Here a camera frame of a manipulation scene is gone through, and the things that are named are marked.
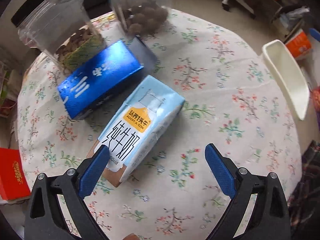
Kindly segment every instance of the dark plaid clothing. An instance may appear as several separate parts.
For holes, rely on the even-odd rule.
[[[302,178],[288,200],[292,239],[320,239],[320,144],[302,156]]]

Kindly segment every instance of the floral tablecloth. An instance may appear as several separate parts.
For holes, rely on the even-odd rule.
[[[129,44],[108,19],[94,20],[107,43],[123,39]],[[205,161],[208,143],[252,174],[276,172],[288,198],[301,177],[297,132],[279,87],[256,53],[235,33],[176,10],[144,41],[159,59],[153,75],[186,103],[128,181],[114,188],[101,178],[85,198],[106,235],[205,239],[230,200]],[[30,188],[40,172],[53,176],[77,167],[125,99],[121,95],[86,120],[72,121],[57,91],[63,79],[41,54],[19,95],[19,147]],[[78,234],[59,199],[70,230]],[[254,200],[253,195],[248,210]]]

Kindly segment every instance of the white tablecloth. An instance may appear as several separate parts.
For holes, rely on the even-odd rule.
[[[128,181],[114,188],[101,178],[85,198],[111,239],[129,233],[141,240],[205,239],[229,202],[205,161],[208,143],[252,174],[276,172],[287,198],[301,177],[290,111],[255,52],[235,33],[180,11],[172,10],[169,22],[145,43],[159,58],[154,76],[186,103]],[[106,16],[94,24],[109,44],[123,38]],[[71,121],[57,92],[63,79],[41,54],[19,95],[19,146],[30,188],[40,172],[53,176],[77,167],[125,99]],[[239,231],[247,222],[248,216]]]

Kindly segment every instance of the metal pin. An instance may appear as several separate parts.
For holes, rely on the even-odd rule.
[[[67,174],[69,175],[69,176],[72,176],[73,174],[75,174],[76,173],[76,170],[75,169],[69,169],[69,170],[67,170]]]
[[[278,176],[274,172],[270,172],[270,177],[276,179]]]
[[[40,173],[39,175],[38,175],[38,179],[43,179],[44,178],[44,173]]]
[[[240,168],[239,169],[239,172],[242,174],[242,175],[245,175],[248,173],[248,170],[246,168]]]

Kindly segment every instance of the red box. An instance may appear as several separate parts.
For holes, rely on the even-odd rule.
[[[30,195],[19,150],[0,148],[0,195],[4,200]]]

